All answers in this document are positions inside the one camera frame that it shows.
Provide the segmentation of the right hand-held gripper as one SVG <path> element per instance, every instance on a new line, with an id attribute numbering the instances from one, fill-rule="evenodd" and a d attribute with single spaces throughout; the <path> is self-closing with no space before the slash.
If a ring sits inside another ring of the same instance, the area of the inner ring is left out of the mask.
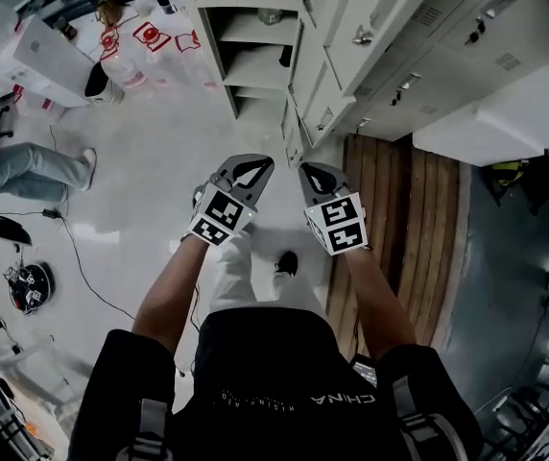
<path id="1" fill-rule="evenodd" d="M 310 230 L 330 255 L 368 246 L 365 210 L 345 173 L 332 165 L 305 161 L 298 178 Z"/>

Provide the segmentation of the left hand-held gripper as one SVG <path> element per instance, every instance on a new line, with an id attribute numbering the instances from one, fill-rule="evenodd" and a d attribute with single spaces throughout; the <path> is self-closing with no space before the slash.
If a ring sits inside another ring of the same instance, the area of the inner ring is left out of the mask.
<path id="1" fill-rule="evenodd" d="M 254 206 L 275 169 L 274 160 L 261 154 L 229 157 L 198 194 L 188 232 L 220 247 L 257 218 Z M 223 189 L 238 185 L 241 202 Z"/>

